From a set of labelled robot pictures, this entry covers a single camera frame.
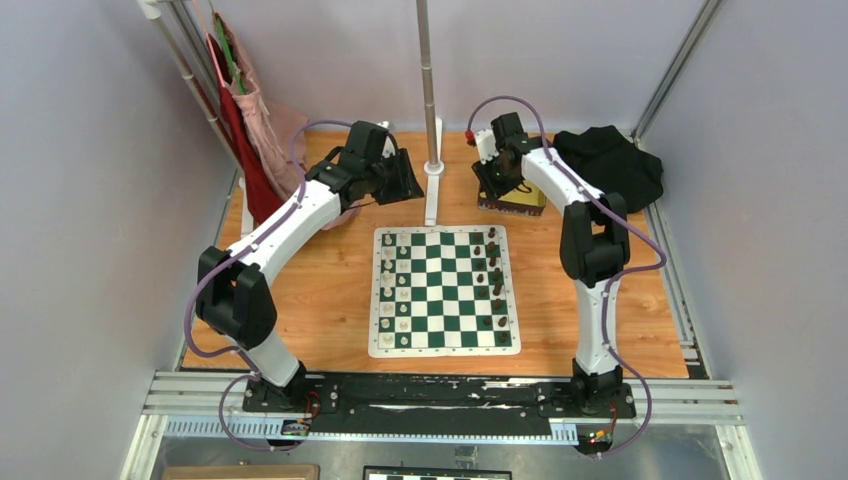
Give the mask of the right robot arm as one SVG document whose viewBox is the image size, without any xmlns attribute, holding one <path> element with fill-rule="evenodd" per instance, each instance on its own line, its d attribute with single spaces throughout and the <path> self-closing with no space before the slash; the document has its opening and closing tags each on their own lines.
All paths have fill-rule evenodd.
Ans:
<svg viewBox="0 0 848 480">
<path fill-rule="evenodd" d="M 543 137 L 530 136 L 515 113 L 497 117 L 487 129 L 467 130 L 465 137 L 478 152 L 472 170 L 488 197 L 500 198 L 528 181 L 561 214 L 559 256 L 575 286 L 579 339 L 571 380 L 546 395 L 546 409 L 596 417 L 610 409 L 623 388 L 614 350 L 616 277 L 630 260 L 624 200 L 582 179 Z"/>
</svg>

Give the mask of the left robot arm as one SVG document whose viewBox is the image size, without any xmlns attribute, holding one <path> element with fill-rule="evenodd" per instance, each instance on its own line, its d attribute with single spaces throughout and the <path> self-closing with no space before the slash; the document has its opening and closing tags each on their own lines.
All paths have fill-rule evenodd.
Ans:
<svg viewBox="0 0 848 480">
<path fill-rule="evenodd" d="M 200 255 L 187 305 L 185 334 L 199 319 L 226 337 L 283 413 L 298 411 L 307 389 L 304 364 L 276 332 L 271 286 L 277 275 L 308 240 L 365 197 L 388 205 L 424 195 L 407 149 L 387 127 L 368 121 L 346 127 L 344 145 L 310 169 L 295 168 L 295 193 L 267 220 L 227 249 L 209 247 Z"/>
</svg>

